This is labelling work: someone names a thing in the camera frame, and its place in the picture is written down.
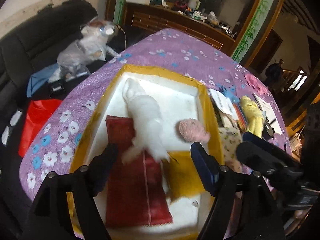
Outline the white plush toy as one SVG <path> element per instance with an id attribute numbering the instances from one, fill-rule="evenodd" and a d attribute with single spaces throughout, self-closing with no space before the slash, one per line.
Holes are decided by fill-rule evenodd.
<path id="1" fill-rule="evenodd" d="M 134 79 L 127 79 L 123 87 L 123 98 L 129 115 L 133 119 L 135 136 L 121 157 L 123 164 L 129 164 L 147 151 L 159 163 L 170 160 L 162 141 L 163 118 L 158 102 L 147 95 Z"/>

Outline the blue knitted sock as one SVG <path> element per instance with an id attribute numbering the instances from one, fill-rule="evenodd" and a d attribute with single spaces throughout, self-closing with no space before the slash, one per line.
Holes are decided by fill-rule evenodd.
<path id="1" fill-rule="evenodd" d="M 240 103 L 240 99 L 237 97 L 236 95 L 236 90 L 235 90 L 235 87 L 232 86 L 230 88 L 227 88 L 225 86 L 221 86 L 219 88 L 219 91 L 227 98 L 229 98 L 229 100 L 232 102 L 232 103 Z"/>

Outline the floral fabric pouch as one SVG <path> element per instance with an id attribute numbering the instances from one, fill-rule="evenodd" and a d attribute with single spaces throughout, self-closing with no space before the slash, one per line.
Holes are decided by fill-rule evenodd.
<path id="1" fill-rule="evenodd" d="M 241 133 L 237 128 L 219 127 L 219 135 L 222 142 L 222 151 L 227 165 L 232 168 L 240 167 L 236 157 L 236 148 L 242 142 Z"/>

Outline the pink knitted sock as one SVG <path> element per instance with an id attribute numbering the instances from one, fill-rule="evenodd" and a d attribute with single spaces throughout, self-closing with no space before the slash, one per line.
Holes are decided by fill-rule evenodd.
<path id="1" fill-rule="evenodd" d="M 210 133 L 196 119 L 184 119 L 178 124 L 178 130 L 181 137 L 186 142 L 207 143 L 210 140 Z"/>

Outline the red foil packet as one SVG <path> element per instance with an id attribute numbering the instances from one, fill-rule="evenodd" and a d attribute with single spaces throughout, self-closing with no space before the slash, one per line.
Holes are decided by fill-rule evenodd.
<path id="1" fill-rule="evenodd" d="M 147 151 L 129 164 L 121 162 L 135 136 L 133 120 L 109 115 L 106 127 L 109 143 L 118 148 L 107 182 L 106 226 L 124 228 L 172 223 L 160 164 Z"/>

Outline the yellow taped foam tray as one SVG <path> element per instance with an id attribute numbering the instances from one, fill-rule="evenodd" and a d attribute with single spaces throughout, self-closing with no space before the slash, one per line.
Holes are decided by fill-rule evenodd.
<path id="1" fill-rule="evenodd" d="M 146 135 L 138 144 L 146 146 L 158 161 L 170 152 L 190 150 L 191 144 L 178 135 L 176 126 L 183 119 L 197 119 L 210 133 L 210 140 L 203 147 L 218 163 L 225 161 L 217 120 L 204 85 L 164 68 L 127 64 L 101 97 L 76 149 L 71 171 L 89 163 L 105 148 L 108 115 L 132 116 L 134 126 Z M 195 199 L 198 207 L 186 197 L 170 206 L 171 212 L 182 211 L 174 216 L 172 224 L 110 229 L 109 234 L 113 239 L 196 239 L 213 198 L 198 193 Z"/>

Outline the white label sheet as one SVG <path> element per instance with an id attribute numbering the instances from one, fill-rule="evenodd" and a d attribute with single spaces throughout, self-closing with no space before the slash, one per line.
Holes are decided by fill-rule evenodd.
<path id="1" fill-rule="evenodd" d="M 221 92 L 217 90 L 210 88 L 208 91 L 216 106 L 222 113 L 227 114 L 233 120 L 239 120 L 235 108 L 229 98 L 225 97 Z"/>

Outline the yellow cloth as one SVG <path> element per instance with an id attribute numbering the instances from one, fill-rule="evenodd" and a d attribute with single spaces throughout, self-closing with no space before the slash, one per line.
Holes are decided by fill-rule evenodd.
<path id="1" fill-rule="evenodd" d="M 247 119 L 247 131 L 262 138 L 264 129 L 264 116 L 257 104 L 247 96 L 240 98 L 240 106 Z"/>

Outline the purple floral tablecloth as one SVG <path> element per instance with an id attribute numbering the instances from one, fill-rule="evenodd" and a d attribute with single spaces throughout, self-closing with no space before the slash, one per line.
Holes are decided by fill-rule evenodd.
<path id="1" fill-rule="evenodd" d="M 103 92 L 125 64 L 158 66 L 192 77 L 212 89 L 225 87 L 250 96 L 247 69 L 222 51 L 191 35 L 163 29 L 132 45 L 77 85 L 46 121 L 20 165 L 20 182 L 34 199 L 49 171 L 69 171 L 74 152 Z"/>

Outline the white paper manual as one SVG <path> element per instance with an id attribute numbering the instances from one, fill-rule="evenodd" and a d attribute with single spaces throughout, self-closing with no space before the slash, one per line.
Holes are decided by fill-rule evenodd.
<path id="1" fill-rule="evenodd" d="M 272 108 L 272 105 L 270 103 L 266 102 L 261 97 L 259 97 L 257 94 L 254 94 L 254 97 L 255 97 L 261 111 L 264 113 L 265 118 L 268 119 L 268 123 L 274 129 L 275 133 L 283 134 L 283 130 L 280 127 L 280 124 L 279 124 L 278 119 L 276 117 L 276 114 Z"/>

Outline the red plastic bag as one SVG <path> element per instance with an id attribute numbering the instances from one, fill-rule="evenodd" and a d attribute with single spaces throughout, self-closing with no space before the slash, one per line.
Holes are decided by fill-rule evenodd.
<path id="1" fill-rule="evenodd" d="M 62 100 L 47 99 L 47 100 L 31 100 L 29 103 L 25 122 L 22 129 L 18 154 L 22 158 L 25 156 L 31 143 L 52 116 L 55 110 L 61 105 Z"/>

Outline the pink cloth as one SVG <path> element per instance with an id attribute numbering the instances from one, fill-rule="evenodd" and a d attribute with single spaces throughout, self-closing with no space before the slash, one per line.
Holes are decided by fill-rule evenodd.
<path id="1" fill-rule="evenodd" d="M 245 74 L 245 79 L 247 83 L 260 95 L 268 94 L 268 89 L 264 86 L 264 84 L 257 79 L 254 75 L 247 73 Z"/>

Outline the blue cloth on sofa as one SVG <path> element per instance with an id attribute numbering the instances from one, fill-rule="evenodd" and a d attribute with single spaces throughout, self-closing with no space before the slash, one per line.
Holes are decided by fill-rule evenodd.
<path id="1" fill-rule="evenodd" d="M 42 70 L 33 73 L 28 81 L 27 97 L 31 98 L 33 94 L 49 80 L 49 78 L 54 74 L 58 67 L 59 65 L 56 63 L 44 67 Z"/>

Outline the clear plastic bag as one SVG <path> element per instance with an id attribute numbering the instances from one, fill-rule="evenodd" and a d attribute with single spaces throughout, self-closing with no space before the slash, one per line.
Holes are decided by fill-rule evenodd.
<path id="1" fill-rule="evenodd" d="M 120 28 L 113 22 L 92 19 L 80 27 L 82 38 L 72 42 L 57 57 L 60 74 L 66 80 L 89 75 L 87 66 L 94 61 L 105 61 L 107 55 L 118 53 L 108 42 L 118 35 Z"/>

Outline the black leather sofa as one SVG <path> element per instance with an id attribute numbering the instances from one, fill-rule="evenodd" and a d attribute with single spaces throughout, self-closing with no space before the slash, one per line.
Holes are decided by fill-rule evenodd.
<path id="1" fill-rule="evenodd" d="M 37 111 L 47 121 L 57 107 L 84 77 L 64 84 L 64 93 L 51 96 L 43 85 L 32 98 L 27 97 L 27 84 L 35 72 L 56 63 L 61 51 L 79 39 L 80 25 L 97 16 L 97 11 L 85 0 L 68 0 L 57 7 L 42 9 L 1 38 L 1 131 L 11 134 L 6 145 L 1 144 L 2 157 L 17 157 L 26 119 L 32 102 L 42 101 L 44 109 Z"/>

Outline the wooden cabinet with clutter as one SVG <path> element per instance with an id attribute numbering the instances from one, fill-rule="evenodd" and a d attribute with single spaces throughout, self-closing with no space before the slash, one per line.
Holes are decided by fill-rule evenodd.
<path id="1" fill-rule="evenodd" d="M 199 38 L 248 67 L 265 47 L 284 0 L 107 0 L 106 18 L 154 33 L 172 28 Z"/>

